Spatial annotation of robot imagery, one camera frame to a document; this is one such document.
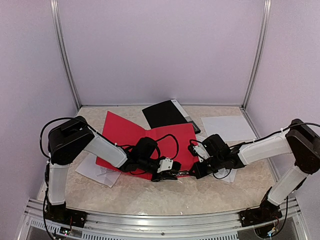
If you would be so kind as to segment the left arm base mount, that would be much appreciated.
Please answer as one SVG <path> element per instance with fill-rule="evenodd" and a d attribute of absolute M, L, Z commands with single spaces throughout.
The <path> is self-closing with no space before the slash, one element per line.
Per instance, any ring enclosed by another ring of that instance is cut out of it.
<path fill-rule="evenodd" d="M 66 207 L 66 203 L 59 205 L 48 204 L 44 209 L 46 220 L 68 225 L 71 227 L 84 228 L 88 213 L 81 210 Z"/>

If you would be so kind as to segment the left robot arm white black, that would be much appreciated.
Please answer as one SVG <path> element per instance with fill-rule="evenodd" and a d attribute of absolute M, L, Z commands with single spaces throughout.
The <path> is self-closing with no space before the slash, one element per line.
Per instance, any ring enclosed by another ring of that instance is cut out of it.
<path fill-rule="evenodd" d="M 86 151 L 123 173 L 151 174 L 153 182 L 177 180 L 181 163 L 173 157 L 162 156 L 159 141 L 142 137 L 135 145 L 118 145 L 111 142 L 88 124 L 82 116 L 64 117 L 64 123 L 48 133 L 48 181 L 46 199 L 52 205 L 49 212 L 63 223 L 70 218 L 64 207 L 68 169 L 77 156 Z"/>

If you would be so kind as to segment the metal folder clip bottom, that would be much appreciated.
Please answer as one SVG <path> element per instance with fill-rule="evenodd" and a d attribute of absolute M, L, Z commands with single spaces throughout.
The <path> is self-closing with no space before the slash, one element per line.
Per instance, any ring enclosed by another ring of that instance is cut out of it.
<path fill-rule="evenodd" d="M 181 177 L 189 177 L 189 171 L 173 171 L 171 173 L 173 176 L 175 176 L 176 178 L 181 178 Z"/>

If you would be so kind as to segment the red clip file folder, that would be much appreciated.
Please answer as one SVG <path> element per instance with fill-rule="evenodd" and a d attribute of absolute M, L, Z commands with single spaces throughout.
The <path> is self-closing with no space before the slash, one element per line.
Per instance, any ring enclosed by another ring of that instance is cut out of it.
<path fill-rule="evenodd" d="M 194 128 L 190 123 L 168 125 L 146 130 L 143 127 L 115 114 L 107 112 L 102 135 L 113 143 L 120 146 L 136 145 L 143 137 L 158 140 L 167 134 L 172 134 L 178 141 L 179 151 L 175 140 L 168 136 L 158 142 L 160 155 L 172 158 L 181 163 L 181 171 L 188 171 L 193 164 L 199 161 L 197 156 L 193 156 L 188 150 L 189 140 L 196 138 Z"/>

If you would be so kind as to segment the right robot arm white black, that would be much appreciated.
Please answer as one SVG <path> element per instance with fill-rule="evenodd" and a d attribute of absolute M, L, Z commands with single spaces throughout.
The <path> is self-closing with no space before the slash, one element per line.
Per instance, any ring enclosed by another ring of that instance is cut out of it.
<path fill-rule="evenodd" d="M 266 222 L 280 210 L 281 203 L 296 191 L 308 176 L 320 170 L 320 136 L 314 131 L 319 124 L 304 122 L 298 118 L 289 126 L 265 137 L 241 142 L 232 146 L 218 134 L 200 142 L 189 144 L 189 151 L 200 159 L 188 171 L 189 175 L 201 179 L 221 169 L 236 170 L 262 160 L 290 158 L 292 163 L 278 181 L 269 188 L 254 209 L 246 210 L 260 222 Z"/>

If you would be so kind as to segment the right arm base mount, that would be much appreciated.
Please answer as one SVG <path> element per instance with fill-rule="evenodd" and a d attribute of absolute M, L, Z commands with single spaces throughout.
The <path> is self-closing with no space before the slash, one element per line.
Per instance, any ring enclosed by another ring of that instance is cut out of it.
<path fill-rule="evenodd" d="M 278 206 L 276 207 L 256 207 L 239 212 L 242 227 L 263 224 L 283 217 Z"/>

